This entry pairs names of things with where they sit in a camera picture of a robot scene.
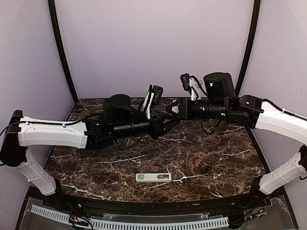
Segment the white remote control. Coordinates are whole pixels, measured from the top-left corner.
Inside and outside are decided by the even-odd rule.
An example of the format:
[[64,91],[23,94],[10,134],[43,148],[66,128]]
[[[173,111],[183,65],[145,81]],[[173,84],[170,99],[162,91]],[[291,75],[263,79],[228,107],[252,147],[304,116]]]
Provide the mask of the white remote control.
[[[170,180],[158,180],[158,175],[169,175]],[[172,181],[170,173],[138,173],[135,178],[137,183],[160,183]]]

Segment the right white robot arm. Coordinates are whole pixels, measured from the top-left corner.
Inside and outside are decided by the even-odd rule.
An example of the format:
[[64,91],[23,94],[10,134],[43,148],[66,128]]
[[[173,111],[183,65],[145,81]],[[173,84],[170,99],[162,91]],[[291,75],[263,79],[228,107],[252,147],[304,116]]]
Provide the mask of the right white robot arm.
[[189,74],[180,76],[189,98],[173,101],[165,109],[180,120],[225,120],[250,129],[271,131],[301,142],[299,151],[274,171],[256,178],[245,204],[255,208],[263,197],[296,178],[307,177],[307,119],[278,107],[268,99],[251,95],[236,96],[229,73],[215,72],[204,76],[203,89]]

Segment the white battery cover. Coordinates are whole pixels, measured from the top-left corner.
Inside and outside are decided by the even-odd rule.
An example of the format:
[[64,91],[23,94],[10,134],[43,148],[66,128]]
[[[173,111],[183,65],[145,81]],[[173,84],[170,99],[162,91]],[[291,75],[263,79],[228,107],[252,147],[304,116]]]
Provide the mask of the white battery cover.
[[179,113],[178,105],[172,107],[172,112],[174,112],[174,113],[176,113],[176,114]]

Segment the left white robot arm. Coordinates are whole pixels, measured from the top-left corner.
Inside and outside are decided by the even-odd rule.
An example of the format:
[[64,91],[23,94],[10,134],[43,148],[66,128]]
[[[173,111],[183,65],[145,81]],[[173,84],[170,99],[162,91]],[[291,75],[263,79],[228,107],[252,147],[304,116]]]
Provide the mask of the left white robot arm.
[[152,139],[165,135],[179,123],[169,114],[151,114],[159,97],[148,95],[144,106],[135,109],[131,98],[116,94],[103,102],[103,111],[73,122],[33,119],[14,111],[9,124],[1,131],[4,135],[0,149],[2,165],[16,168],[48,197],[57,209],[63,209],[68,199],[62,194],[60,182],[49,175],[35,160],[29,146],[66,146],[85,150],[101,150],[112,146],[118,139],[148,134]]

